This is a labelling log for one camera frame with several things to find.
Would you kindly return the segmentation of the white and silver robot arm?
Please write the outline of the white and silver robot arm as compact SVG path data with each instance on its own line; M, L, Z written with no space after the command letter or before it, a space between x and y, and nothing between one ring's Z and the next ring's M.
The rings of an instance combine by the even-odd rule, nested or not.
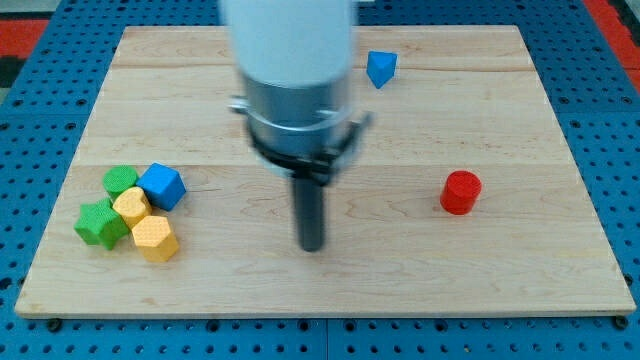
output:
M371 114L352 118L356 7L351 0L225 0L251 145L288 177L299 246L326 240L324 189L356 157Z

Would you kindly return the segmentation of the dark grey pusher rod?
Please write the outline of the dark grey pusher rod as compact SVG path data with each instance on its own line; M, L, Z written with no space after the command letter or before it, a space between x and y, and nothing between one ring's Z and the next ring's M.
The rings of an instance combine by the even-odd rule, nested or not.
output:
M304 251L319 251L325 242L324 190L308 178L294 177L291 184L298 244Z

